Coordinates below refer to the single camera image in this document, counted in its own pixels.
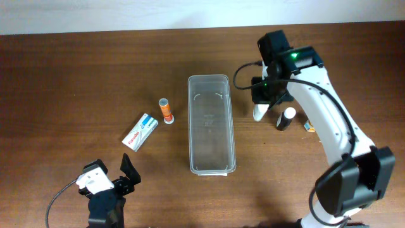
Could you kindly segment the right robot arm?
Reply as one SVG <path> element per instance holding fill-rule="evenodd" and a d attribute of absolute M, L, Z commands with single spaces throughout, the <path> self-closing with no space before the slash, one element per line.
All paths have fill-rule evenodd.
<path fill-rule="evenodd" d="M 262 77 L 252 80 L 254 119 L 290 94 L 315 128 L 329 169 L 309 195 L 309 214 L 295 227 L 343 227 L 355 213 L 384 197 L 395 164 L 388 147 L 377 148 L 350 116 L 312 47 L 259 45 Z"/>

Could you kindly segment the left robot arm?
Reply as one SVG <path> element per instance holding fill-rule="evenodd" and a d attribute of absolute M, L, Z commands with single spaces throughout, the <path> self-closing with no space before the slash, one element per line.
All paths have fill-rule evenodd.
<path fill-rule="evenodd" d="M 124 227 L 125 195 L 134 192 L 141 177 L 127 154 L 123 154 L 120 170 L 125 174 L 113 181 L 102 160 L 86 165 L 75 181 L 78 192 L 89 198 L 89 227 Z"/>

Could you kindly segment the small jar gold lid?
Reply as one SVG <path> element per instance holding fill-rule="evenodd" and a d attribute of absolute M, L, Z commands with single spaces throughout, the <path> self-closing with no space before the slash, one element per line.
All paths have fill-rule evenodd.
<path fill-rule="evenodd" d="M 306 129 L 307 132 L 315 132 L 315 128 L 309 120 L 305 122 L 304 128 Z"/>

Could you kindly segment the clear plastic container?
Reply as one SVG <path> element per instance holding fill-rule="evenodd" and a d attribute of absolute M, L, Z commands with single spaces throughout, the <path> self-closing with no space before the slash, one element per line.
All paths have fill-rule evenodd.
<path fill-rule="evenodd" d="M 234 125 L 226 75 L 188 79 L 189 161 L 199 176 L 227 176 L 236 169 Z"/>

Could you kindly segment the white spray bottle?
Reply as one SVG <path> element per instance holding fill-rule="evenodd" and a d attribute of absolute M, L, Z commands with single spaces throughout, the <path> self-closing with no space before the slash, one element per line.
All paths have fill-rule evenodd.
<path fill-rule="evenodd" d="M 255 104 L 253 109 L 253 118 L 256 122 L 260 122 L 266 112 L 268 111 L 269 104 Z"/>

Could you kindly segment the orange effervescent tablet tube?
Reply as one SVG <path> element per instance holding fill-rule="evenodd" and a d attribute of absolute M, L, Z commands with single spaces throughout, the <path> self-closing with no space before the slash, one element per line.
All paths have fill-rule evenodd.
<path fill-rule="evenodd" d="M 161 108 L 164 122 L 166 124 L 172 124 L 175 119 L 171 113 L 171 109 L 170 109 L 168 100 L 166 98 L 161 98 L 159 100 L 159 107 Z"/>

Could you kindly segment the dark bottle white cap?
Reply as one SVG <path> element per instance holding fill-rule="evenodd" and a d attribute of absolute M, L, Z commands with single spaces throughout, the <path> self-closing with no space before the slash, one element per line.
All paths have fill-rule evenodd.
<path fill-rule="evenodd" d="M 279 131 L 285 131 L 290 125 L 292 119 L 296 115 L 296 109 L 293 107 L 286 108 L 279 116 L 276 124 L 276 129 Z"/>

